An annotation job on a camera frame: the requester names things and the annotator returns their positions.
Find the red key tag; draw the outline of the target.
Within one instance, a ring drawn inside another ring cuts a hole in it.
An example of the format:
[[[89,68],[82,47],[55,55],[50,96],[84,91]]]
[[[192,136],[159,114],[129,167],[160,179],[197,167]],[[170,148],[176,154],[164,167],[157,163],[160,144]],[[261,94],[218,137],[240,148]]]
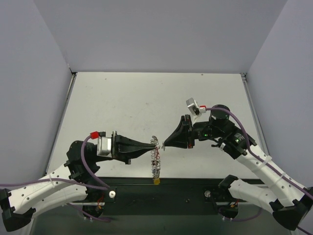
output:
[[[159,151],[158,149],[156,149],[156,158],[159,159],[160,158],[160,155],[159,155]]]

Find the yellow key tag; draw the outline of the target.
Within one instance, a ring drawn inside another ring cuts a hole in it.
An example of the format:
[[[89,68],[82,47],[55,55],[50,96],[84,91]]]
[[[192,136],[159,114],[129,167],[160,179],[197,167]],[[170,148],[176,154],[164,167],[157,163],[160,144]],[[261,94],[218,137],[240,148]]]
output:
[[[154,185],[159,185],[160,184],[160,179],[157,178],[157,179],[154,179]]]

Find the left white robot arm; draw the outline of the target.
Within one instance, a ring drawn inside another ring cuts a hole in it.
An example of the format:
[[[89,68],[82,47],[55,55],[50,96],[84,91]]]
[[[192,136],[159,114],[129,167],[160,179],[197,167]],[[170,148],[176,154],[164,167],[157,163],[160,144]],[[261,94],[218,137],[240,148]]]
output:
[[[142,143],[113,132],[92,132],[84,141],[74,141],[67,161],[44,177],[27,183],[2,184],[0,208],[7,232],[28,225],[33,218],[53,208],[76,201],[95,201],[95,209],[83,213],[89,220],[98,219],[102,205],[113,202],[116,189],[95,174],[98,162],[120,161],[127,165],[147,152],[158,152],[158,141]]]

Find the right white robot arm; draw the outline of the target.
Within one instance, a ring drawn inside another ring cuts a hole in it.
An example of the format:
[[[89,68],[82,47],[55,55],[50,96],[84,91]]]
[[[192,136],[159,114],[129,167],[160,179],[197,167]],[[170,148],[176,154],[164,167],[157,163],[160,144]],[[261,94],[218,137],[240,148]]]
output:
[[[250,202],[272,214],[284,228],[294,231],[313,207],[313,189],[292,179],[247,134],[238,118],[224,105],[211,108],[188,105],[190,115],[181,117],[178,127],[163,142],[163,148],[191,149],[195,141],[214,141],[232,159],[247,167],[266,189],[228,175],[219,184],[231,198]]]

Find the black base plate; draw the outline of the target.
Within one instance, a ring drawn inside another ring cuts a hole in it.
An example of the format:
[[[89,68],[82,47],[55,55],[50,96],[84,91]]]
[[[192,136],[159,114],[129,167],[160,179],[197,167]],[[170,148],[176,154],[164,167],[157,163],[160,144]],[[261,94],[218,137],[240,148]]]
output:
[[[91,189],[82,200],[87,212],[101,212],[105,217],[119,215],[216,215],[222,206],[235,204],[219,188],[221,179],[162,178],[154,185],[151,178],[108,177],[104,181],[115,191]]]

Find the aluminium frame rail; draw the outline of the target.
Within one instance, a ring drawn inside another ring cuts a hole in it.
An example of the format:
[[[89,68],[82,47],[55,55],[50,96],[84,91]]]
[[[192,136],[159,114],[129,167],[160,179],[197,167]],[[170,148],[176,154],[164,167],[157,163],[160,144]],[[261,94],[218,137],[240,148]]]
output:
[[[243,97],[245,106],[245,121],[244,127],[247,133],[256,141],[257,146],[252,146],[251,150],[261,159],[266,159],[269,155],[265,137],[258,119],[256,109],[254,107],[252,96],[247,85],[245,73],[240,74],[241,85],[243,87]]]

